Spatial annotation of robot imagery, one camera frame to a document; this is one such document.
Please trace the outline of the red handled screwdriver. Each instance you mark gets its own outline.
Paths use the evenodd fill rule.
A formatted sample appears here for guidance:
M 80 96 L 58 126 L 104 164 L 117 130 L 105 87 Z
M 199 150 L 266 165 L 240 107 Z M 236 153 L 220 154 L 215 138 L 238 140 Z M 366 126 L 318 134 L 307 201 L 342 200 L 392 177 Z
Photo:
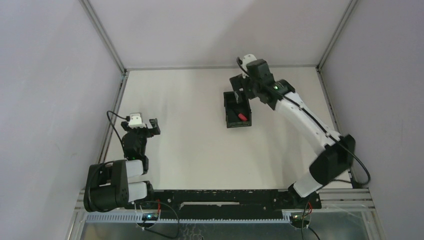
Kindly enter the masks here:
M 244 122 L 248 121 L 247 117 L 245 115 L 243 115 L 242 113 L 239 113 L 238 117 L 240 118 L 240 120 L 242 120 Z

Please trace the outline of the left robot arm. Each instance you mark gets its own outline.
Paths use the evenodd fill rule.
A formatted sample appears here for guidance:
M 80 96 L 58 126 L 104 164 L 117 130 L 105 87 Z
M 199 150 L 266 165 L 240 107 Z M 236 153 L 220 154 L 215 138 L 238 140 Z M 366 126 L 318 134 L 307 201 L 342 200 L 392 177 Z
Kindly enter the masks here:
M 128 208 L 131 203 L 149 209 L 157 196 L 150 181 L 130 183 L 129 179 L 145 175 L 149 170 L 146 156 L 147 139 L 160 135 L 156 118 L 149 120 L 151 128 L 134 127 L 121 123 L 126 134 L 121 138 L 124 159 L 113 160 L 89 167 L 83 196 L 83 205 L 88 212 L 106 213 L 117 208 Z

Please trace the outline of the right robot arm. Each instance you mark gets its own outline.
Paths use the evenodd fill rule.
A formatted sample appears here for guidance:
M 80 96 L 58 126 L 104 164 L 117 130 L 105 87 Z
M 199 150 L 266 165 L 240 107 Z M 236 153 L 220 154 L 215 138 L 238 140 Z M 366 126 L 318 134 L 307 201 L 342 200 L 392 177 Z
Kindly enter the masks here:
M 160 190 L 286 189 L 302 208 L 352 165 L 355 140 L 320 120 L 265 60 L 238 69 L 154 70 L 148 153 Z

